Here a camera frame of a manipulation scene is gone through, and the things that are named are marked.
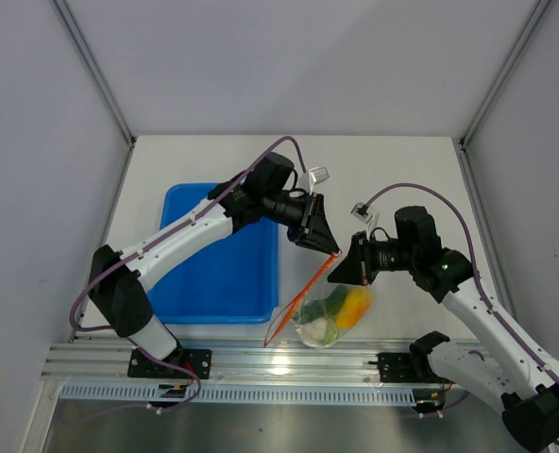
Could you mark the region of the yellow orange mango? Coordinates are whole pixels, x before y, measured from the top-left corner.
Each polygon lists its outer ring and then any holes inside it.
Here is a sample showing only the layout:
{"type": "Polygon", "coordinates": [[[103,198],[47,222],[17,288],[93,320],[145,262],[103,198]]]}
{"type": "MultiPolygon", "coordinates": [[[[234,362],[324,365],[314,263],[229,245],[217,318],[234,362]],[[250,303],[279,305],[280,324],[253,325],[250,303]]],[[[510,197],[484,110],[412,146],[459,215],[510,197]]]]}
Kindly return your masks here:
{"type": "Polygon", "coordinates": [[[374,301],[374,294],[367,288],[350,290],[345,297],[342,308],[334,318],[335,325],[341,329],[354,327],[366,314],[374,301]]]}

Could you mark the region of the dark green cucumber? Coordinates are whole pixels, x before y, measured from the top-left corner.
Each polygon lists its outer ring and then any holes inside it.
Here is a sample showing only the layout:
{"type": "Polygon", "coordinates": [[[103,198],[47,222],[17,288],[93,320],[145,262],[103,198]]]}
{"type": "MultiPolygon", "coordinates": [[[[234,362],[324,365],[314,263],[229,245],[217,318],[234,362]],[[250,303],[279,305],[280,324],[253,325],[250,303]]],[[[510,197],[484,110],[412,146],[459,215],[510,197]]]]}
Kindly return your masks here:
{"type": "Polygon", "coordinates": [[[308,324],[318,318],[335,317],[343,307],[348,292],[349,288],[347,286],[338,285],[328,296],[307,302],[301,308],[301,322],[308,324]]]}

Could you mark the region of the clear zip bag orange zipper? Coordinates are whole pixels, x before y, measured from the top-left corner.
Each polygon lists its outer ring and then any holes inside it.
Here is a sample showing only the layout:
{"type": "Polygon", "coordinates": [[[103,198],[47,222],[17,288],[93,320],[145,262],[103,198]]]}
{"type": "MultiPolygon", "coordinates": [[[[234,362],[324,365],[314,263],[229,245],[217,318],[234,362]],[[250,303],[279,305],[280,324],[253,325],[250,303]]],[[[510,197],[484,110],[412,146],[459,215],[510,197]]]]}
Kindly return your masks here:
{"type": "Polygon", "coordinates": [[[311,348],[330,348],[360,323],[376,299],[367,284],[330,283],[328,276],[341,255],[330,256],[300,292],[271,320],[263,345],[276,341],[293,326],[300,341],[311,348]]]}

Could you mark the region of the green grape bunch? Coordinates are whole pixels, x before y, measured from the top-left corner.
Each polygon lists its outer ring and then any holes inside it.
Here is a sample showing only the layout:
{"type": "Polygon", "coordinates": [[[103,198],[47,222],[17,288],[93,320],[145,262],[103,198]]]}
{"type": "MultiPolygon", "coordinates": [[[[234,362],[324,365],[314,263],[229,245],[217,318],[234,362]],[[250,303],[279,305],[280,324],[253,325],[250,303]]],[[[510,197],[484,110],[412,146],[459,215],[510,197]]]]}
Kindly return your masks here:
{"type": "Polygon", "coordinates": [[[331,347],[340,339],[341,331],[334,325],[328,326],[322,341],[323,347],[331,347]]]}

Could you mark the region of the white cauliflower with leaves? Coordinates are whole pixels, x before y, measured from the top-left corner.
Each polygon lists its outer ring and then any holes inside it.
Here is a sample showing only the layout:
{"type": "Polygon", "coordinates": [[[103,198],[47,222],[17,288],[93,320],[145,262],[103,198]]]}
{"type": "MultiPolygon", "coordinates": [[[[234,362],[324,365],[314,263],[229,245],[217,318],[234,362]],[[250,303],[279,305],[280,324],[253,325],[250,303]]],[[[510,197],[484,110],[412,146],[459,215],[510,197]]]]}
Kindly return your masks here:
{"type": "Polygon", "coordinates": [[[304,344],[309,347],[325,348],[322,341],[328,326],[335,324],[328,318],[318,318],[311,323],[300,327],[300,337],[304,344]]]}

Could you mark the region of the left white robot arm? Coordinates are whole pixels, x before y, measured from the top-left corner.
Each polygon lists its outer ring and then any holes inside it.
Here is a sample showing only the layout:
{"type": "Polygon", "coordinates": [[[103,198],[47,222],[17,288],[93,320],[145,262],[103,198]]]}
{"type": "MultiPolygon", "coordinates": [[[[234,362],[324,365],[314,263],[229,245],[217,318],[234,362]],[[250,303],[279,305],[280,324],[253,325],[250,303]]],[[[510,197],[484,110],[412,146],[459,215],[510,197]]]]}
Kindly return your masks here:
{"type": "Polygon", "coordinates": [[[104,245],[94,252],[87,295],[108,327],[140,348],[159,376],[169,378],[180,370],[181,346],[154,314],[147,294],[191,256],[261,219],[285,226],[288,240],[299,247],[338,254],[324,196],[314,189],[329,178],[328,170],[314,167],[289,189],[286,182],[294,170],[291,160],[269,152],[141,243],[125,251],[104,245]]]}

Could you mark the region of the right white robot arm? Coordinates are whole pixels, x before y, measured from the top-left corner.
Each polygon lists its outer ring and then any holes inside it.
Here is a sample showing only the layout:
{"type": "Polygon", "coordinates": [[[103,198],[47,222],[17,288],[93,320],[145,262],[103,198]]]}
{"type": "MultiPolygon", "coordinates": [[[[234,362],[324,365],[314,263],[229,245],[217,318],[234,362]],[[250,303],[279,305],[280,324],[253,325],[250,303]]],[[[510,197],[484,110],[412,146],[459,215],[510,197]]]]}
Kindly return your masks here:
{"type": "Polygon", "coordinates": [[[329,282],[364,285],[380,272],[408,272],[490,355],[479,359],[434,331],[410,345],[410,373],[423,381],[437,375],[474,394],[500,415],[510,435],[529,452],[558,444],[559,360],[489,296],[465,255],[441,244],[425,208],[402,208],[395,222],[396,237],[385,241],[364,231],[354,234],[329,282]]]}

